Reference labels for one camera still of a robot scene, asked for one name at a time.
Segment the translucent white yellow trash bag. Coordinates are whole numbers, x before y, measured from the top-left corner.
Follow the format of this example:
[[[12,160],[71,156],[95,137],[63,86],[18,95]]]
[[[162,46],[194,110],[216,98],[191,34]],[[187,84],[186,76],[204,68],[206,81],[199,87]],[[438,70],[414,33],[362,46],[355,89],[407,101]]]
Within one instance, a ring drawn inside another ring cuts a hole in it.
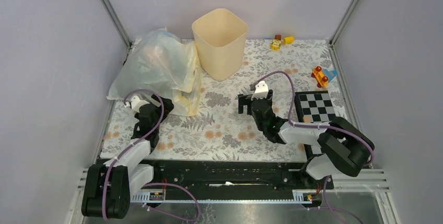
[[[136,43],[107,99],[123,100],[133,90],[149,89],[172,101],[172,114],[195,116],[200,105],[201,79],[195,42],[182,41],[161,28],[150,31]]]

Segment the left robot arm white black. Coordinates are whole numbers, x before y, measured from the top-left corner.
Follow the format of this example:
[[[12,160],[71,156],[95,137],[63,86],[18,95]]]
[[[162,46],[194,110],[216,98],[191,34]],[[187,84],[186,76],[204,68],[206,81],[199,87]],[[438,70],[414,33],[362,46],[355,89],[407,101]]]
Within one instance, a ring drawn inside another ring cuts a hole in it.
[[[116,157],[89,167],[81,205],[83,216],[122,219],[129,210],[132,196],[144,184],[150,188],[161,184],[161,172],[141,161],[156,148],[159,124],[174,105],[170,99],[155,95],[149,100],[133,95],[128,105],[138,119],[130,144]]]

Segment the beige plastic trash bin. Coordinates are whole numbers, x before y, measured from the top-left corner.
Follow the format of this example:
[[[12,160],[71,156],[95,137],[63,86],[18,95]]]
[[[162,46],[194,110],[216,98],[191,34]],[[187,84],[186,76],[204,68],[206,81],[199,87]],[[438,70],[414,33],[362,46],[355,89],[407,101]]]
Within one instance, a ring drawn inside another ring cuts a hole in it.
[[[248,25],[225,8],[193,22],[192,31],[201,67],[216,81],[235,74],[243,65]]]

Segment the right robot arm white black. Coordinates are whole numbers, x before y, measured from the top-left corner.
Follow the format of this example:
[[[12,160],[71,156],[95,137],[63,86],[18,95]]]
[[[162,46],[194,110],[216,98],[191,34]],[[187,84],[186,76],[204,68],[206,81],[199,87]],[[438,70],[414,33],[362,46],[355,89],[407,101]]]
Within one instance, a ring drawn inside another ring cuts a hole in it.
[[[272,143],[320,147],[321,153],[309,155],[299,175],[302,186],[313,188],[332,174],[356,177],[367,165],[375,149],[373,142],[345,118],[335,115],[327,91],[296,92],[292,105],[299,121],[295,123],[273,112],[272,99],[271,90],[261,99],[239,94],[238,112],[247,109],[258,130]]]

